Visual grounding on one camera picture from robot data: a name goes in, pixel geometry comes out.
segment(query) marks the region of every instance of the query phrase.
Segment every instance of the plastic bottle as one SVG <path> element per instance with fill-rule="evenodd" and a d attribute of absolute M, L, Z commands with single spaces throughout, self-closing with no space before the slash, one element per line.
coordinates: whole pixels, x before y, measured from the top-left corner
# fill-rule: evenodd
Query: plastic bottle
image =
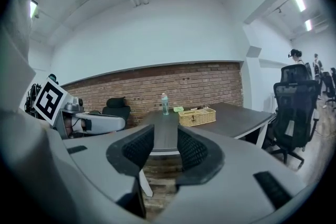
<path fill-rule="evenodd" d="M 162 113 L 163 115 L 169 115 L 169 101 L 167 94 L 163 93 L 161 96 L 162 101 Z"/>

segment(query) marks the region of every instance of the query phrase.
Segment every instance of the woven storage box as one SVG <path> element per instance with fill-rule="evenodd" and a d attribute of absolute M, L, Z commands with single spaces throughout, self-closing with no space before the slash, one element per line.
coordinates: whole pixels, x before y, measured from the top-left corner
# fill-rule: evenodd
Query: woven storage box
<path fill-rule="evenodd" d="M 179 112 L 180 125 L 196 126 L 216 121 L 216 111 L 213 109 L 198 109 Z"/>

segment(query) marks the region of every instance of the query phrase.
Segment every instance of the cable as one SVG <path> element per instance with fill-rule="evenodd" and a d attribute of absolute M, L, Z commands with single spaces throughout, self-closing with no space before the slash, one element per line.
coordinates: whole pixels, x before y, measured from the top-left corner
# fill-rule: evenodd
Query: cable
<path fill-rule="evenodd" d="M 71 127 L 74 127 L 79 120 L 81 120 L 81 118 L 79 118 L 78 120 L 76 120 L 76 122 Z"/>
<path fill-rule="evenodd" d="M 332 132 L 331 134 L 334 134 L 334 135 L 331 135 L 331 136 L 324 136 L 324 135 L 321 135 L 317 130 L 315 130 L 316 133 L 314 133 L 314 135 L 317 135 L 317 136 L 320 136 L 320 137 L 323 137 L 323 138 L 333 138 L 336 136 L 336 131 L 335 132 Z"/>

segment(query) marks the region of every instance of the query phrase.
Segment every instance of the white robot part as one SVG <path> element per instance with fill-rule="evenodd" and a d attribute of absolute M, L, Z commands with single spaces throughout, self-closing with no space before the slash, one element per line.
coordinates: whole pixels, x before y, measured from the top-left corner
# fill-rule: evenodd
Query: white robot part
<path fill-rule="evenodd" d="M 81 126 L 81 121 L 85 121 L 85 130 Z M 71 119 L 74 132 L 85 132 L 88 134 L 105 134 L 113 131 L 120 131 L 125 128 L 124 118 L 117 116 L 77 113 Z"/>
<path fill-rule="evenodd" d="M 73 97 L 61 86 L 47 78 L 33 107 L 58 132 L 64 132 L 64 128 L 60 128 L 57 121 L 60 119 L 62 121 L 61 125 L 64 126 L 65 114 L 71 117 L 71 126 L 74 132 L 98 135 L 120 131 L 125 128 L 126 122 L 124 118 L 83 113 L 82 105 L 82 100 Z M 85 121 L 84 128 L 81 124 L 82 120 Z"/>

